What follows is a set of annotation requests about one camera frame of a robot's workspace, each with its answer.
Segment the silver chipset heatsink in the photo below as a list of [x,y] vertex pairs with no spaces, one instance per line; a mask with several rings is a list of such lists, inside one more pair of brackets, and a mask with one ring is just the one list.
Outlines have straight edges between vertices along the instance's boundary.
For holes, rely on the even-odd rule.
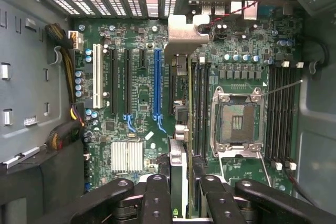
[[111,171],[114,173],[143,171],[143,150],[142,142],[112,142]]

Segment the CPU socket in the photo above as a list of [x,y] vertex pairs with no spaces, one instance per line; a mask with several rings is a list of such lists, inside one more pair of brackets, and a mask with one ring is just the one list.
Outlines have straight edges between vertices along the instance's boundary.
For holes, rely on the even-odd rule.
[[250,93],[215,88],[211,100],[210,147],[214,157],[231,150],[261,151],[264,142],[265,99],[256,87]]

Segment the black plastic shroud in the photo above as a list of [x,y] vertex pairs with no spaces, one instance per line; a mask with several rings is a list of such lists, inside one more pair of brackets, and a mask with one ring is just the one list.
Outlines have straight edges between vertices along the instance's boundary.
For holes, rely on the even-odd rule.
[[0,168],[0,224],[33,224],[67,205],[85,190],[83,144],[42,150],[11,167]]

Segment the black open PC case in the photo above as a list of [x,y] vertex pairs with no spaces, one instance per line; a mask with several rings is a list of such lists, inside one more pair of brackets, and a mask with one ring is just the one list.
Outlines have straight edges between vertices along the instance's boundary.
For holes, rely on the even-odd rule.
[[[165,20],[168,27],[168,18],[172,15],[186,16],[188,24],[192,23],[194,16],[206,15],[209,17],[209,23],[199,25],[198,32],[209,36],[199,28],[213,27],[230,17],[256,20],[263,8],[276,10],[279,15],[299,14],[303,20],[303,29],[299,36],[300,61],[303,66],[298,80],[303,80],[303,83],[297,85],[299,96],[293,149],[296,170],[286,171],[292,184],[290,194],[274,189],[336,216],[336,0],[4,1],[45,22],[44,30],[53,45],[56,62],[62,64],[64,70],[69,115],[67,121],[55,126],[47,134],[41,145],[24,149],[0,145],[0,168],[5,170],[42,150],[58,151],[76,141],[83,144],[85,168],[83,134],[86,125],[77,102],[75,88],[76,54],[84,51],[84,38],[78,27],[79,21]],[[173,171],[170,152],[168,156],[160,157],[160,161],[157,173],[143,175],[138,182],[130,180],[135,185],[135,196],[118,203],[113,208],[113,213],[103,220],[102,224],[139,224],[145,183],[151,175],[163,175],[167,179],[171,196],[172,224],[213,224],[212,218],[205,210],[206,202],[202,196],[199,179],[204,175],[214,175],[232,194],[235,185],[229,185],[219,174],[208,172],[202,166],[201,160],[193,156],[194,208],[193,217],[187,220],[181,217],[181,197],[178,196],[177,202],[172,203]],[[93,190],[84,190],[81,196]],[[257,209],[251,204],[242,205],[241,199],[238,203],[242,207],[241,212],[247,224],[255,224]]]

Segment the socket locking lever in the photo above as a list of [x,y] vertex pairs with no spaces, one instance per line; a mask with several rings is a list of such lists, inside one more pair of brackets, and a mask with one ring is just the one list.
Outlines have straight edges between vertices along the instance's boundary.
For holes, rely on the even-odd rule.
[[274,89],[274,90],[268,91],[268,92],[262,94],[261,96],[262,96],[262,97],[266,97],[266,96],[268,96],[268,95],[270,95],[270,94],[273,94],[273,93],[275,93],[275,92],[278,92],[278,91],[281,91],[281,90],[284,90],[284,89],[287,89],[287,88],[290,88],[290,87],[299,85],[299,84],[301,84],[301,83],[303,83],[303,80],[298,80],[298,81],[293,82],[293,83],[291,83],[291,84],[287,84],[287,85],[285,85],[285,86],[283,86],[283,87],[276,88],[276,89]]

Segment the blue expansion slot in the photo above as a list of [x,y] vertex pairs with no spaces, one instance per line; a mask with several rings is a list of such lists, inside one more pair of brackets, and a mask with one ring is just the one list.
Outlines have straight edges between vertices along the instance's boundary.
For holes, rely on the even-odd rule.
[[166,133],[162,125],[162,113],[161,113],[161,91],[162,91],[162,58],[161,49],[154,50],[154,82],[153,82],[153,120],[156,121],[160,131]]

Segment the green motherboard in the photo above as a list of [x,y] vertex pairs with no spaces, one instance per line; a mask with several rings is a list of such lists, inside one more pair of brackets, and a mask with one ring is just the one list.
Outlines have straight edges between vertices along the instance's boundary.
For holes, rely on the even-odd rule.
[[[78,22],[84,51],[76,54],[76,98],[86,125],[83,134],[85,190],[125,177],[140,177],[159,171],[160,157],[168,156],[174,137],[176,115],[186,120],[186,107],[175,111],[186,98],[186,81],[173,74],[164,60],[168,42],[165,20],[93,20]],[[201,26],[209,43],[199,46],[192,56],[193,69],[193,156],[210,173],[219,174],[219,160],[210,147],[211,100],[217,86],[229,93],[250,93],[260,87],[263,94],[296,82],[303,66],[300,41],[303,20],[299,14],[279,15],[263,8],[256,20],[230,17],[213,27]],[[103,107],[93,107],[93,44],[103,46]],[[110,112],[110,50],[118,51],[117,113]],[[124,50],[132,50],[131,113],[124,112]],[[154,50],[161,49],[162,125],[153,120]],[[271,186],[292,192],[286,171],[296,170],[294,132],[297,122],[298,86],[265,99],[264,142],[261,150]],[[143,171],[111,171],[112,142],[142,142]]]

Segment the black expansion slot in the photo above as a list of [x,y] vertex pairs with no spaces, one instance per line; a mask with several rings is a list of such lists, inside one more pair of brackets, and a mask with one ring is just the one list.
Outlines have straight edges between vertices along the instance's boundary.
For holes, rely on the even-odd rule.
[[124,112],[131,113],[132,101],[132,50],[124,50]]
[[111,73],[111,93],[110,93],[110,112],[112,115],[117,113],[117,93],[118,93],[118,51],[110,50],[110,73]]

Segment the white expansion slot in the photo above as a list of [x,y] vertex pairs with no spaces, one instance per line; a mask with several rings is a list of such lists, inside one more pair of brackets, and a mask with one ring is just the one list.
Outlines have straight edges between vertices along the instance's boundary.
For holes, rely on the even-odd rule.
[[103,46],[93,44],[93,107],[100,109],[103,107]]

